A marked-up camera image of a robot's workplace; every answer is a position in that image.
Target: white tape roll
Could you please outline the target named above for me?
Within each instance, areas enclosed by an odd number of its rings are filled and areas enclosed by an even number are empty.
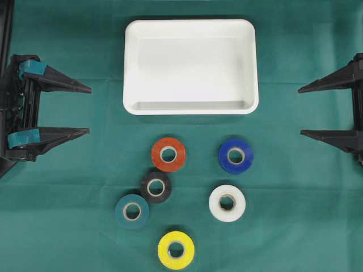
[[[225,210],[220,201],[223,197],[229,197],[233,201],[233,207]],[[221,185],[213,190],[209,197],[209,209],[215,218],[223,222],[233,222],[242,216],[246,209],[246,199],[242,192],[232,185]]]

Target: tape roll hole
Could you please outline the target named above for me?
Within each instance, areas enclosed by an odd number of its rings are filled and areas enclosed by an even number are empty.
[[[172,146],[166,146],[160,150],[160,158],[165,163],[172,163],[176,159],[176,156],[176,149]]]
[[[165,191],[165,184],[162,180],[158,178],[154,178],[149,181],[147,184],[147,192],[153,196],[158,197],[161,196]]]
[[[230,194],[224,194],[220,197],[220,207],[225,211],[233,210],[236,200]]]
[[[227,157],[231,164],[238,165],[243,163],[245,155],[242,149],[233,147],[228,151]]]
[[[138,203],[127,203],[123,209],[124,218],[135,221],[141,216],[141,207]]]
[[[168,254],[173,259],[179,259],[184,255],[184,246],[179,242],[172,242],[168,247]]]

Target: white plastic tray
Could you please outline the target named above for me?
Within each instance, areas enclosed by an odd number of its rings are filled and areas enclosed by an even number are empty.
[[[259,102],[253,25],[242,19],[136,20],[125,32],[131,114],[247,114]]]

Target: red tape roll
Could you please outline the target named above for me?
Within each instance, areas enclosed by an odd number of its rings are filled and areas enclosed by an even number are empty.
[[[172,149],[175,157],[172,161],[165,161],[162,158],[164,150]],[[181,142],[175,138],[162,138],[158,140],[151,150],[151,159],[155,166],[164,172],[176,172],[182,167],[187,159],[187,152]]]

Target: table surface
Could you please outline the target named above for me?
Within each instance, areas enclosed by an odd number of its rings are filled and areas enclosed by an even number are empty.
[[[43,93],[40,126],[91,135],[19,163],[0,181],[2,271],[167,271],[157,243],[182,230],[196,246],[186,271],[359,271],[363,267],[363,168],[350,154],[299,135],[350,129],[351,92],[297,94],[363,50],[361,1],[25,1],[15,5],[11,54],[42,61],[93,94]],[[243,18],[256,29],[259,95],[246,116],[132,116],[122,105],[124,31],[135,19]],[[173,191],[150,205],[144,228],[117,225],[114,207],[138,192],[150,150],[180,139],[187,162]],[[252,167],[231,175],[219,146],[247,140]],[[220,184],[247,208],[217,221],[208,198]]]

